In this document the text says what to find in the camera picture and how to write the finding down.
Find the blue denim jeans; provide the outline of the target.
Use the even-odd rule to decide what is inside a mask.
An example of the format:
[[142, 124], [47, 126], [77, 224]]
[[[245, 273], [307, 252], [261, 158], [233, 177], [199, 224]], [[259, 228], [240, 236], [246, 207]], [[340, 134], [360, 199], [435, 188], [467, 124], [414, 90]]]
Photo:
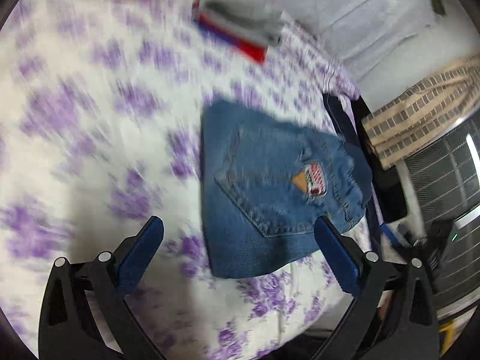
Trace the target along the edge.
[[340, 233], [364, 217], [372, 172], [342, 137], [217, 100], [202, 115], [202, 226], [211, 273], [245, 279], [317, 251], [324, 216]]

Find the black grid device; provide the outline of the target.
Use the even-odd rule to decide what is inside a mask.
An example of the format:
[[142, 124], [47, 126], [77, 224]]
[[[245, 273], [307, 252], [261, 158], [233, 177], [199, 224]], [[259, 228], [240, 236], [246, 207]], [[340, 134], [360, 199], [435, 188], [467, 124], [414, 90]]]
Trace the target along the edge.
[[395, 166], [408, 208], [407, 225], [427, 235], [452, 222], [447, 255], [434, 284], [439, 309], [479, 287], [479, 114]]

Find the dark navy striped garment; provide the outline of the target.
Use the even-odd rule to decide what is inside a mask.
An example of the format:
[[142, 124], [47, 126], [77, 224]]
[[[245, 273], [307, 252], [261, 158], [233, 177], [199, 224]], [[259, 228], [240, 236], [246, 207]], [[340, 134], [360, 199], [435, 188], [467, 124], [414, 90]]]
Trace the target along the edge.
[[367, 133], [362, 125], [362, 119], [370, 115], [370, 110], [362, 97], [354, 100], [353, 104], [349, 99], [346, 100], [346, 105], [352, 107], [352, 117], [343, 110], [338, 97], [324, 94], [323, 101], [336, 133], [362, 150], [364, 159], [372, 171], [373, 195], [367, 203], [366, 218], [370, 234], [379, 237], [382, 234], [383, 223], [392, 223], [402, 219], [408, 213], [399, 174], [394, 167], [384, 170], [379, 158], [370, 147]]

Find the beige checkered cloth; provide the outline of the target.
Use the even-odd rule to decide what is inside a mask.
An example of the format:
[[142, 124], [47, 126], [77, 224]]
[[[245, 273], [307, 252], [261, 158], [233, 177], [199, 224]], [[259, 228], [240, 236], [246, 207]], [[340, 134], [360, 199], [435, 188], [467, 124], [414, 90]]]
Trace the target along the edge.
[[414, 155], [479, 105], [479, 55], [452, 61], [362, 119], [387, 170]]

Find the folded red blue garment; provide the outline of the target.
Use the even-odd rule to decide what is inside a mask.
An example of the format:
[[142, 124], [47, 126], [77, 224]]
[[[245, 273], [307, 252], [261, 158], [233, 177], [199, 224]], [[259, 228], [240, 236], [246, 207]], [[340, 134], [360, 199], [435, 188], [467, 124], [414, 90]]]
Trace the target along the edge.
[[211, 19], [200, 13], [197, 1], [192, 5], [192, 17], [193, 22], [195, 22], [205, 33], [209, 33], [210, 35], [230, 44], [256, 63], [263, 64], [265, 62], [268, 46], [257, 45], [253, 41], [241, 38], [239, 35], [234, 35], [232, 31], [222, 29], [218, 24], [214, 24]]

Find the purple floral bed quilt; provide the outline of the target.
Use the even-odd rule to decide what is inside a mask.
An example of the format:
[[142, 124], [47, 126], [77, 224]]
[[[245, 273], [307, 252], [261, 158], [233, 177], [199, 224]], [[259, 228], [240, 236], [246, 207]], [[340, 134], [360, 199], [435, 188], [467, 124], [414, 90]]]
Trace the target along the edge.
[[1, 309], [38, 347], [55, 258], [88, 261], [151, 217], [165, 239], [128, 304], [170, 359], [257, 359], [330, 332], [347, 305], [321, 253], [258, 279], [212, 276], [199, 132], [214, 97], [334, 131], [359, 96], [294, 22], [257, 64], [203, 33], [193, 0], [19, 0], [1, 30]]

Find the folded grey garment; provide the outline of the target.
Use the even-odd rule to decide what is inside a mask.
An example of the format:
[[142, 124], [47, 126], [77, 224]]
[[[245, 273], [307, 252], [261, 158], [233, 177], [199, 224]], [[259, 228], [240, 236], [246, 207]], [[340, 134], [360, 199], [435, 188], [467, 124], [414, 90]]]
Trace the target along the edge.
[[282, 11], [254, 0], [198, 0], [199, 17], [219, 30], [259, 47], [278, 47]]

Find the white lace curtain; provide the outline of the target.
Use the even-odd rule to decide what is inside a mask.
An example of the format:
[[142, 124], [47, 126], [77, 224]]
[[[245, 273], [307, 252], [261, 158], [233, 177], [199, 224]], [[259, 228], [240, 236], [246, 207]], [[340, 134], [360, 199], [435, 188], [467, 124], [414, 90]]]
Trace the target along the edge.
[[436, 24], [431, 0], [264, 0], [286, 11], [361, 80]]

